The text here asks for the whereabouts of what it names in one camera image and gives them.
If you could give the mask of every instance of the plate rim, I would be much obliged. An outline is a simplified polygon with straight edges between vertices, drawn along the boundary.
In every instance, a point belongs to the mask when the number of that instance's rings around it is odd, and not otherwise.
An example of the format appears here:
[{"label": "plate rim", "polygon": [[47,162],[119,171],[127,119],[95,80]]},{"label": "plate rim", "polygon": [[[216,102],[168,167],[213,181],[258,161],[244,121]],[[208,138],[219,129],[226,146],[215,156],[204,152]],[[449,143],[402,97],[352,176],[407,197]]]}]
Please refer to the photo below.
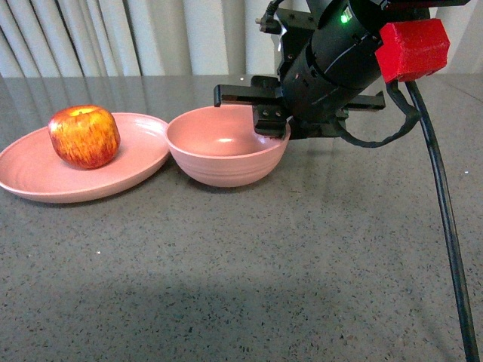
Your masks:
[{"label": "plate rim", "polygon": [[[160,169],[162,167],[162,165],[166,162],[166,160],[168,159],[168,157],[171,153],[171,150],[169,149],[167,137],[166,137],[166,130],[168,129],[168,123],[166,121],[158,118],[158,117],[155,117],[153,115],[146,115],[146,114],[143,114],[143,113],[112,112],[112,115],[114,116],[114,119],[116,119],[116,116],[118,116],[118,117],[128,116],[128,117],[131,117],[131,118],[140,117],[140,118],[149,118],[152,121],[157,121],[158,123],[160,123],[162,125],[162,136],[163,136],[162,138],[163,138],[163,140],[166,144],[165,155],[161,156],[160,158],[155,159],[151,164],[145,166],[142,170],[139,170],[136,173],[133,173],[133,174],[131,174],[131,175],[129,175],[129,176],[123,178],[123,179],[120,179],[116,182],[108,183],[108,184],[101,185],[101,186],[98,186],[98,187],[90,187],[90,188],[78,189],[78,190],[75,190],[75,191],[65,191],[65,192],[28,192],[26,190],[22,190],[22,189],[19,189],[19,188],[14,188],[14,187],[11,187],[9,185],[6,185],[5,183],[2,182],[1,179],[0,179],[0,186],[3,189],[5,189],[5,190],[17,195],[17,196],[20,196],[22,198],[26,198],[26,199],[29,199],[29,200],[52,203],[52,204],[72,204],[72,203],[76,203],[76,202],[93,201],[93,200],[97,200],[99,198],[105,198],[105,197],[108,197],[108,196],[118,194],[119,192],[123,192],[125,190],[128,190],[131,187],[134,187],[135,185],[137,185],[137,184],[141,183],[142,181],[144,181],[145,179],[149,178],[158,169]],[[2,152],[0,152],[0,161],[2,160],[2,157],[4,155],[6,155],[10,150],[12,150],[15,146],[17,146],[18,143],[23,142],[24,139],[26,139],[28,137],[35,136],[36,133],[45,132],[47,130],[47,128],[48,127],[46,126],[46,127],[39,128],[38,130],[33,130],[32,132],[22,136],[18,140],[13,141]],[[116,191],[110,192],[108,194],[102,193],[102,191],[104,189],[107,189],[107,188],[112,187],[114,185],[118,185],[120,183],[128,183],[130,180],[135,179],[135,178],[139,177],[140,175],[142,175],[141,179],[138,182],[136,182],[135,184],[133,184],[132,186],[122,187],[122,189],[119,189],[119,190],[116,189]],[[83,195],[87,196],[86,194],[89,194],[90,192],[97,192],[97,194],[100,193],[102,195],[98,195],[98,196],[95,196],[95,197],[81,198],[81,196],[83,196]],[[66,197],[71,197],[71,198],[79,197],[80,199],[75,200],[75,201],[59,200],[59,199],[66,198]]]}]

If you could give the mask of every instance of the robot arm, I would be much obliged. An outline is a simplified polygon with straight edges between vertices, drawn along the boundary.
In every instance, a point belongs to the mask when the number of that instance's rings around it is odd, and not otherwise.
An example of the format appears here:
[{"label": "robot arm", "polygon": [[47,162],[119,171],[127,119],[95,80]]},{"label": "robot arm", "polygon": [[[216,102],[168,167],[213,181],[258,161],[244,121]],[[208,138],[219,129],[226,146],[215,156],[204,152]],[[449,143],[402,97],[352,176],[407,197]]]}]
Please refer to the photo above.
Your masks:
[{"label": "robot arm", "polygon": [[[255,76],[251,87],[218,85],[215,106],[251,104],[260,134],[280,137],[289,120],[291,139],[338,137],[334,122],[345,128],[349,110],[385,106],[382,93],[360,95],[381,76],[376,56],[384,44],[381,29],[393,23],[416,26],[418,20],[429,19],[429,6],[467,2],[307,0],[310,13],[303,13],[278,9],[280,1],[275,0],[257,22],[260,31],[280,35],[278,77]],[[437,46],[439,39],[426,37],[425,45],[431,41]]]}]

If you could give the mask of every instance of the bowl rim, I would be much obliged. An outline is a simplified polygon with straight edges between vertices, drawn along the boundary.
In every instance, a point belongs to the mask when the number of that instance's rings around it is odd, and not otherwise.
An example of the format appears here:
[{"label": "bowl rim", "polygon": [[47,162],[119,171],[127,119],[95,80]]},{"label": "bowl rim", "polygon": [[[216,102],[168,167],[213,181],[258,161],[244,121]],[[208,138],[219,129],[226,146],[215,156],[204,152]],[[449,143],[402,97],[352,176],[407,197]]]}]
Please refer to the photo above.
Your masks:
[{"label": "bowl rim", "polygon": [[[222,105],[221,107],[223,108],[241,108],[241,107],[251,107],[249,105],[239,105],[239,104],[229,104],[229,105]],[[291,129],[290,129],[290,125],[287,124],[285,125],[285,135],[284,135],[284,138],[281,138],[279,139],[280,140],[280,143],[279,144],[276,144],[272,147],[269,147],[268,149],[264,149],[262,151],[258,151],[258,152],[254,152],[254,153],[248,153],[248,154],[245,154],[245,155],[233,155],[233,156],[213,156],[213,155],[203,155],[203,154],[200,154],[200,153],[194,153],[194,152],[189,152],[189,151],[185,151],[183,149],[181,149],[180,147],[178,146],[175,146],[171,140],[169,139],[169,128],[170,126],[179,118],[179,117],[182,117],[184,115],[188,115],[189,113],[193,113],[193,112],[197,112],[197,111],[200,111],[202,109],[212,109],[212,108],[218,108],[218,107],[215,107],[215,106],[206,106],[206,107],[201,107],[201,108],[197,108],[197,109],[192,109],[188,112],[184,112],[178,116],[176,116],[172,121],[170,121],[168,123],[168,128],[166,128],[166,141],[168,142],[168,145],[170,148],[172,149],[175,149],[176,151],[178,152],[181,152],[183,153],[184,155],[189,155],[189,156],[193,156],[193,157],[198,157],[198,158],[204,158],[204,159],[213,159],[213,160],[234,160],[234,159],[241,159],[241,158],[248,158],[248,157],[254,157],[256,155],[262,155],[264,153],[267,153],[267,152],[270,152],[272,151],[273,149],[277,149],[278,147],[281,147],[283,146],[285,143],[288,143],[288,141],[290,140],[290,134],[291,134]]]}]

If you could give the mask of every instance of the pink plate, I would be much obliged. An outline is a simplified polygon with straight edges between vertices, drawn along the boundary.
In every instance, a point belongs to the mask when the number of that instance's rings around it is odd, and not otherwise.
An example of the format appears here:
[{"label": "pink plate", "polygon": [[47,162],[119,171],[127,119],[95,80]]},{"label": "pink plate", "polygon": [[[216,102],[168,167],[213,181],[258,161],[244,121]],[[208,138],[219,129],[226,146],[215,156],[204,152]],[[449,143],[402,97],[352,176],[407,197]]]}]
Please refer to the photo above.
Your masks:
[{"label": "pink plate", "polygon": [[0,153],[0,186],[30,200],[69,203],[114,195],[144,181],[169,156],[168,124],[150,115],[113,115],[121,146],[107,165],[95,170],[69,166],[55,153],[44,127]]}]

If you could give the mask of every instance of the green light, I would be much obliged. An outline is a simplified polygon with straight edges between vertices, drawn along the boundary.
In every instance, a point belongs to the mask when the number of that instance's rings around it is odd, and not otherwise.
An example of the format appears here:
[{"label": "green light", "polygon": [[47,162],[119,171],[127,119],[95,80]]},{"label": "green light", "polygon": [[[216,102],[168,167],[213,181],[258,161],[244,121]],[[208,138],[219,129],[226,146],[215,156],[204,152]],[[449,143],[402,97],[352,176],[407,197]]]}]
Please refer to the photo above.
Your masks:
[{"label": "green light", "polygon": [[340,22],[342,24],[347,24],[351,19],[352,19],[352,12],[350,8],[347,6],[342,12],[342,15],[340,15]]}]

